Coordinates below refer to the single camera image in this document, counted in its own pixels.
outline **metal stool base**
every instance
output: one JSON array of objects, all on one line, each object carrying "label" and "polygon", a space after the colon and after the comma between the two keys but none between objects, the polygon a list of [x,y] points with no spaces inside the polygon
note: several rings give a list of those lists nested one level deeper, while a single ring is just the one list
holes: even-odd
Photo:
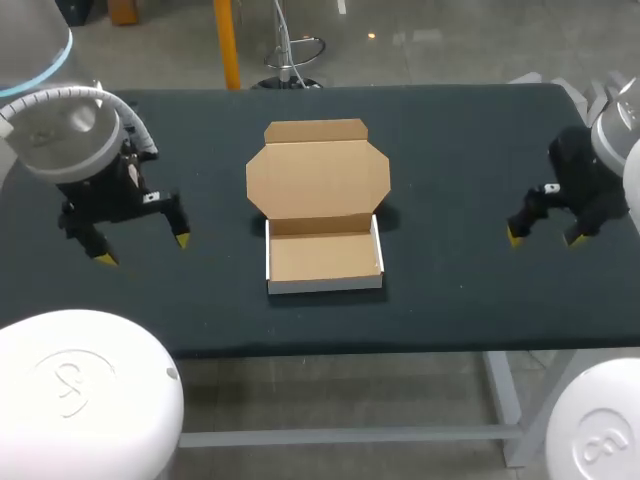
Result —
[{"label": "metal stool base", "polygon": [[[316,82],[315,80],[312,80],[310,78],[305,78],[304,79],[304,84],[309,88],[323,88],[322,85],[320,85],[318,82]],[[268,89],[268,90],[303,90],[303,87],[302,87],[302,84],[300,83],[300,81],[298,80],[298,77],[293,75],[286,82],[283,82],[282,80],[280,80],[279,77],[267,78],[266,80],[262,80],[262,81],[256,83],[254,86],[251,87],[251,89],[252,90],[261,90],[261,89]]]}]

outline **table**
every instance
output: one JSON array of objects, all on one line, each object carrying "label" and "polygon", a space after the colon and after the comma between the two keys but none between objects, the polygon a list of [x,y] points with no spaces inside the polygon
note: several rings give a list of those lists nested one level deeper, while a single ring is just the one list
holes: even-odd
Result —
[{"label": "table", "polygon": [[[62,308],[130,318],[177,358],[486,351],[501,425],[188,434],[182,446],[503,438],[524,465],[549,409],[591,354],[640,345],[640,241],[629,219],[568,249],[568,214],[536,225],[519,249],[507,216],[551,181],[550,140],[579,115],[554,85],[286,91],[121,92],[136,101],[161,160],[150,186],[178,187],[193,234],[180,251],[161,216],[101,226],[121,267],[91,262],[56,227],[61,196],[20,165],[0,193],[0,326]],[[381,290],[269,297],[264,219],[244,166],[272,120],[361,118],[391,161],[377,215]],[[503,350],[567,349],[529,408]]]}]

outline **orange object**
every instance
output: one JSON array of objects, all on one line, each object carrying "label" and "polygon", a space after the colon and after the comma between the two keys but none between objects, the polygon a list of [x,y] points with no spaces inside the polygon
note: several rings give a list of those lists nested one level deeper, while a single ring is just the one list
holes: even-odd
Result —
[{"label": "orange object", "polygon": [[240,89],[240,72],[238,71],[238,54],[236,52],[236,37],[233,31],[233,15],[231,0],[213,0],[218,24],[218,40],[220,53],[224,65],[224,78],[229,90]]},{"label": "orange object", "polygon": [[138,23],[136,0],[108,0],[109,16],[114,25]]}]

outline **cardboard box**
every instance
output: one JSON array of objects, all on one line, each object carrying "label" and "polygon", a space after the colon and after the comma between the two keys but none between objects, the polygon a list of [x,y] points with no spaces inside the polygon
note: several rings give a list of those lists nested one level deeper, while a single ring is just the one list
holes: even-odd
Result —
[{"label": "cardboard box", "polygon": [[273,122],[247,164],[247,197],[266,216],[271,294],[379,288],[384,263],[374,209],[389,159],[361,120]]}]

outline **gray floor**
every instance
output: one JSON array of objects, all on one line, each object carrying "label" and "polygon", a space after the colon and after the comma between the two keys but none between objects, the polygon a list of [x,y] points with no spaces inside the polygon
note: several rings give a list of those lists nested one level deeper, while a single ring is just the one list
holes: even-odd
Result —
[{"label": "gray floor", "polygon": [[[610,69],[636,73],[640,5],[632,0],[289,1],[292,36],[326,54],[303,73],[326,86],[496,83],[530,71],[578,88]],[[111,89],[223,88],[211,0],[146,0],[142,24],[113,29],[97,6],[74,30],[85,63]],[[270,0],[236,9],[245,87],[272,74]],[[635,354],[634,351],[623,352]],[[548,352],[510,356],[521,397]],[[493,421],[477,354],[184,362],[186,431]],[[504,468],[495,442],[257,447],[180,451],[179,479],[546,479],[543,459]]]}]

